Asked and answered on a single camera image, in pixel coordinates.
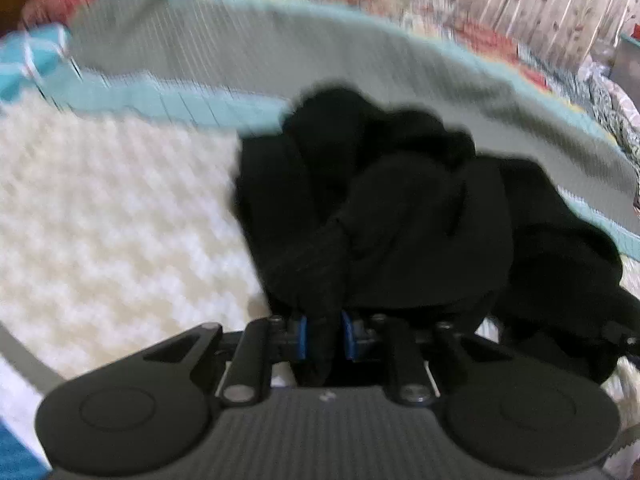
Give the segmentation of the black pants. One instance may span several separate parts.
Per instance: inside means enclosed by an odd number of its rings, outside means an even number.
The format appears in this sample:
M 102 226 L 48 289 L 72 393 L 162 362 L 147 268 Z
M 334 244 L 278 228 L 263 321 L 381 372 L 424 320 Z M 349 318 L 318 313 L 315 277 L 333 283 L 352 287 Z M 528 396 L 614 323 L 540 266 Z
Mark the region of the black pants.
M 611 237 L 541 166 L 349 88 L 242 142 L 234 211 L 272 312 L 307 323 L 308 385 L 346 380 L 345 321 L 377 314 L 467 333 L 492 318 L 511 348 L 594 382 L 620 357 L 606 328 L 639 328 Z

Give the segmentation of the patterned striped bedsheet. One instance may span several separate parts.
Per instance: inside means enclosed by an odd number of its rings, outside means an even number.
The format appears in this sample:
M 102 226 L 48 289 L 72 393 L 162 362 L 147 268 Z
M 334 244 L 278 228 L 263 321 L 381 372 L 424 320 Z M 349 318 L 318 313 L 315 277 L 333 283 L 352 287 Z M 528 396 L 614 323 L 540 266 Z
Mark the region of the patterned striped bedsheet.
M 48 468 L 43 395 L 206 320 L 266 313 L 228 200 L 240 149 L 133 110 L 59 110 L 49 84 L 1 110 L 1 432 L 14 476 Z

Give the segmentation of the dark floral blanket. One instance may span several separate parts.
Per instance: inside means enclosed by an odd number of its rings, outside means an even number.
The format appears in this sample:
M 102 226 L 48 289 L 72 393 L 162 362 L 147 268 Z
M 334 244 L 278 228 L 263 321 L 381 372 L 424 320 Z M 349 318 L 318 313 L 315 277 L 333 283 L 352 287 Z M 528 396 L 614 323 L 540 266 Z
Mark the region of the dark floral blanket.
M 580 66 L 579 78 L 587 84 L 593 113 L 614 136 L 629 160 L 639 165 L 639 111 L 626 91 L 603 75 L 604 66 L 591 58 Z

